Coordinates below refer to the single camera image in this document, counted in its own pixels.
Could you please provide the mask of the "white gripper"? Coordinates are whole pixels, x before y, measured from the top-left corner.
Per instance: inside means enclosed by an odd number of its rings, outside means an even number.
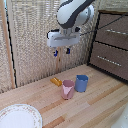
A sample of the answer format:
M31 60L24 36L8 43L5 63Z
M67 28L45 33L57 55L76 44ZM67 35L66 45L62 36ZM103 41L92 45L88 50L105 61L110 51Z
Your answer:
M50 31L47 33L47 46L51 48L61 47L61 46L71 46L77 44L80 40L80 33L74 32L69 35L62 34L58 29ZM71 48L67 48L66 54L70 54ZM57 57L58 50L54 52L54 57Z

